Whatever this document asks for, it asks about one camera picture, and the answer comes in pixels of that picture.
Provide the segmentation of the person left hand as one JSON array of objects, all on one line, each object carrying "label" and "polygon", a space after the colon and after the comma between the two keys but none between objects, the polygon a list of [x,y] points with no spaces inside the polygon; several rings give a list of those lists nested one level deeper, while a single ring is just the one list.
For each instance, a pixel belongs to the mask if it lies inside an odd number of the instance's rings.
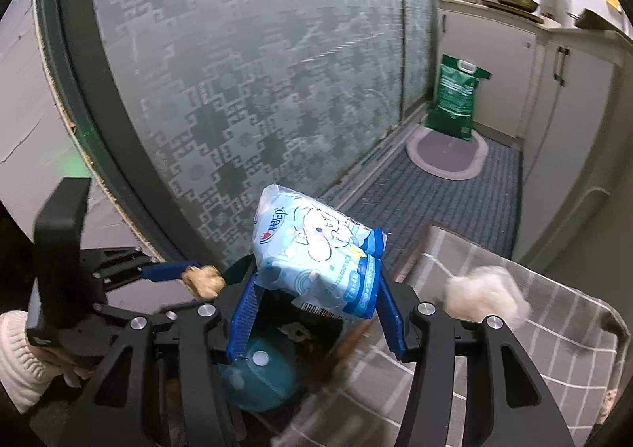
[{"label": "person left hand", "polygon": [[80,388],[81,381],[90,379],[95,373],[93,365],[88,367],[87,364],[77,361],[61,348],[42,348],[30,345],[29,350],[39,361],[56,367],[61,372],[65,383],[71,388]]}]

